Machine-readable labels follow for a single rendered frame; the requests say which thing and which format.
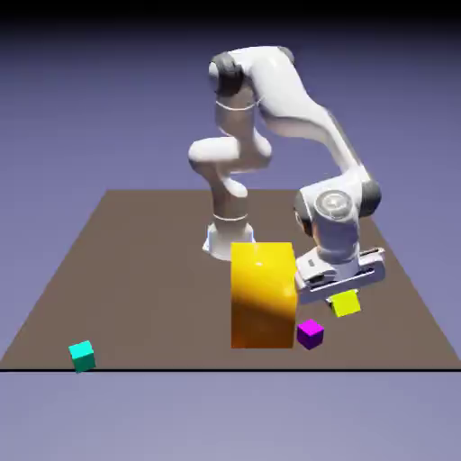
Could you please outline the small teal cube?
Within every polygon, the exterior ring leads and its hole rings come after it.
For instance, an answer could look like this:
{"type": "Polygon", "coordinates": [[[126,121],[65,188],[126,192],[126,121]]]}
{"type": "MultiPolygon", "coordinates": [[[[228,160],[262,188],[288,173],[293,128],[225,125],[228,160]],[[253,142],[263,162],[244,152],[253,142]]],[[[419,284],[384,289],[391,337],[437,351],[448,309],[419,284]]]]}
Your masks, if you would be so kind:
{"type": "Polygon", "coordinates": [[[77,373],[95,368],[95,353],[89,340],[69,346],[68,352],[77,373]]]}

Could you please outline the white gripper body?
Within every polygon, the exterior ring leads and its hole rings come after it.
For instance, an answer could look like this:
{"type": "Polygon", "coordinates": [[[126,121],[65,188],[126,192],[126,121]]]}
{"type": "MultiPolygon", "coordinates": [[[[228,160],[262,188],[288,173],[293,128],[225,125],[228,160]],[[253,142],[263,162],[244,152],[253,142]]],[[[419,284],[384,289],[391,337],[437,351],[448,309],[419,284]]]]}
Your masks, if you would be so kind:
{"type": "Polygon", "coordinates": [[[314,248],[295,260],[294,281],[298,303],[329,300],[333,295],[357,290],[385,278],[382,248],[359,251],[350,260],[331,263],[314,248]]]}

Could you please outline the large orange box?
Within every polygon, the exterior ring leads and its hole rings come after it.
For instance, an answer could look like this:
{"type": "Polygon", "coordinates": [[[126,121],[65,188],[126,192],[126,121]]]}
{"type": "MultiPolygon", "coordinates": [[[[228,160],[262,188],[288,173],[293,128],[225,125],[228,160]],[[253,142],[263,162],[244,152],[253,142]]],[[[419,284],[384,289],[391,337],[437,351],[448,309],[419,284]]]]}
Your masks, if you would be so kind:
{"type": "Polygon", "coordinates": [[[230,253],[230,344],[292,348],[297,290],[290,242],[233,243],[230,253]]]}

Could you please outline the small yellow cube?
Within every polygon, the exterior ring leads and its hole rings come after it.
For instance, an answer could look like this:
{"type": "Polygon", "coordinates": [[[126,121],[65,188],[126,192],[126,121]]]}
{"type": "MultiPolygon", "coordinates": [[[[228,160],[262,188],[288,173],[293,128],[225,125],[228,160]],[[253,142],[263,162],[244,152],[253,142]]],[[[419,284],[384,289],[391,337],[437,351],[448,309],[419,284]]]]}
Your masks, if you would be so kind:
{"type": "Polygon", "coordinates": [[[356,290],[349,290],[332,295],[330,298],[330,306],[338,318],[361,311],[356,290]]]}

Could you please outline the small magenta cube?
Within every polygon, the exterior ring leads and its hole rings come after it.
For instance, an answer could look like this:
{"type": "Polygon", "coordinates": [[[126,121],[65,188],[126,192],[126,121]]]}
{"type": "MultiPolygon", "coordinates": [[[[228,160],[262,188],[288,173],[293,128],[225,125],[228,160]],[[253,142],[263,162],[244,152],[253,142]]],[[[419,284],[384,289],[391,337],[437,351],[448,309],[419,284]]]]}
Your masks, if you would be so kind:
{"type": "Polygon", "coordinates": [[[309,319],[297,325],[296,339],[306,349],[318,347],[323,342],[324,327],[309,319]]]}

